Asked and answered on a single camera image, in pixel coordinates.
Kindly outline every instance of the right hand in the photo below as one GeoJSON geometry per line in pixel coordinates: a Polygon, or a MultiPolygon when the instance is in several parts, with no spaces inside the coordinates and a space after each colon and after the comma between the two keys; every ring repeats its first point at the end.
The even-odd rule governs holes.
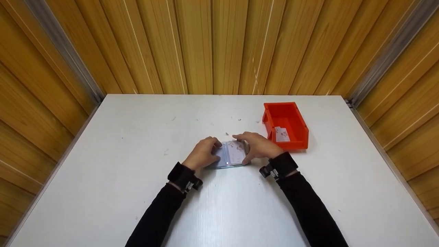
{"type": "Polygon", "coordinates": [[[234,134],[233,138],[237,140],[244,140],[248,142],[250,151],[242,161],[243,164],[247,164],[253,158],[275,158],[284,152],[278,145],[272,143],[267,138],[254,132],[244,132],[242,134],[234,134]]]}

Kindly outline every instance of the hand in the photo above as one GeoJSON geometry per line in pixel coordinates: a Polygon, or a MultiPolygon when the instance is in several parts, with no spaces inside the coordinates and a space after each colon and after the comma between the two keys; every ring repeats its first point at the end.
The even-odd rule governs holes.
{"type": "Polygon", "coordinates": [[[206,167],[220,159],[219,156],[212,155],[212,149],[219,147],[221,147],[221,142],[219,142],[216,137],[209,136],[202,139],[197,145],[195,145],[194,150],[192,150],[186,160],[183,161],[182,165],[191,170],[206,167]]]}
{"type": "Polygon", "coordinates": [[[267,138],[253,132],[244,132],[242,134],[234,134],[233,138],[238,140],[244,140],[248,142],[250,146],[250,152],[242,161],[243,164],[247,164],[253,158],[275,158],[284,152],[278,145],[272,143],[267,138]]]}

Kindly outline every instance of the left hand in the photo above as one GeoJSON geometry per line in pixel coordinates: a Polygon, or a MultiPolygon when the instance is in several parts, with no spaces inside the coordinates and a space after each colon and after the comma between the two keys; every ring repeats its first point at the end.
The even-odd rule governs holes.
{"type": "Polygon", "coordinates": [[[216,137],[209,136],[202,139],[195,145],[194,150],[192,150],[186,160],[183,161],[182,165],[191,170],[206,167],[220,159],[219,156],[212,155],[212,149],[219,147],[221,147],[221,142],[218,141],[216,137]]]}

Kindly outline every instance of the metal frame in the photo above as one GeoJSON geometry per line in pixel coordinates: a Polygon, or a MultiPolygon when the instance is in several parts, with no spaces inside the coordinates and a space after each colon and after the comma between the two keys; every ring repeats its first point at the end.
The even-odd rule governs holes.
{"type": "Polygon", "coordinates": [[[381,144],[378,142],[378,140],[375,138],[372,131],[369,129],[367,124],[364,122],[364,120],[361,118],[360,114],[355,110],[354,108],[351,108],[352,114],[354,114],[355,118],[357,119],[358,123],[363,127],[364,132],[366,132],[369,139],[374,144],[375,148],[378,150],[378,152],[381,154],[381,157],[386,162],[389,169],[392,171],[392,173],[395,175],[396,179],[400,182],[402,186],[406,189],[407,193],[410,195],[410,197],[413,199],[413,201],[416,203],[417,207],[421,211],[421,213],[424,215],[425,219],[429,222],[430,226],[432,227],[432,230],[436,232],[436,234],[439,236],[439,226],[436,224],[434,219],[431,217],[429,212],[425,209],[422,202],[419,200],[419,198],[416,196],[415,192],[411,189],[410,185],[407,183],[407,181],[404,179],[404,177],[399,172],[398,168],[396,168],[393,161],[390,159],[390,157],[387,155],[384,148],[381,146],[381,144]]]}
{"type": "Polygon", "coordinates": [[[99,108],[99,106],[96,106],[94,108],[94,110],[92,111],[90,116],[85,121],[84,125],[78,131],[78,134],[75,136],[73,141],[70,143],[70,145],[68,146],[67,150],[64,152],[64,154],[62,155],[61,159],[58,161],[57,165],[55,166],[55,168],[50,173],[50,175],[49,175],[48,179],[46,180],[46,182],[44,183],[44,185],[41,187],[40,191],[37,193],[37,195],[32,200],[29,208],[23,214],[22,218],[20,219],[18,224],[15,226],[14,230],[12,231],[12,233],[6,239],[6,243],[4,245],[5,247],[10,246],[10,243],[12,242],[12,240],[14,240],[14,238],[17,235],[17,233],[19,232],[21,227],[24,225],[24,223],[26,222],[26,220],[29,217],[29,215],[32,213],[32,211],[35,208],[36,204],[38,203],[40,198],[43,196],[43,194],[46,191],[46,189],[49,187],[50,182],[52,182],[52,179],[55,177],[56,173],[58,172],[58,170],[61,168],[62,164],[64,163],[64,160],[67,158],[67,156],[69,155],[70,151],[73,149],[73,147],[75,146],[76,142],[79,140],[79,138],[81,137],[82,133],[87,128],[88,123],[91,121],[91,119],[93,118],[93,116],[97,112],[98,108],[99,108]]]}
{"type": "Polygon", "coordinates": [[[354,108],[361,104],[369,92],[381,80],[390,66],[410,44],[438,7],[438,0],[421,0],[413,9],[398,33],[393,37],[349,98],[354,108]]]}
{"type": "Polygon", "coordinates": [[[50,40],[58,49],[70,69],[72,69],[79,82],[84,86],[87,93],[94,100],[95,104],[100,104],[104,99],[104,94],[76,52],[75,47],[70,42],[46,1],[24,0],[24,2],[43,27],[44,31],[46,31],[50,40]]]}

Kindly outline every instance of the card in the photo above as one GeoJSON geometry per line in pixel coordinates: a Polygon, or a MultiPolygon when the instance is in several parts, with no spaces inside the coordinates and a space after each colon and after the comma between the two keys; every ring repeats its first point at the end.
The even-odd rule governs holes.
{"type": "Polygon", "coordinates": [[[223,169],[243,165],[242,161],[247,155],[245,143],[229,141],[222,142],[222,144],[220,148],[216,148],[213,152],[213,155],[218,155],[221,159],[208,165],[205,169],[223,169]]]}
{"type": "Polygon", "coordinates": [[[274,127],[276,130],[276,141],[277,142],[289,142],[290,137],[288,136],[288,132],[286,128],[274,127]]]}

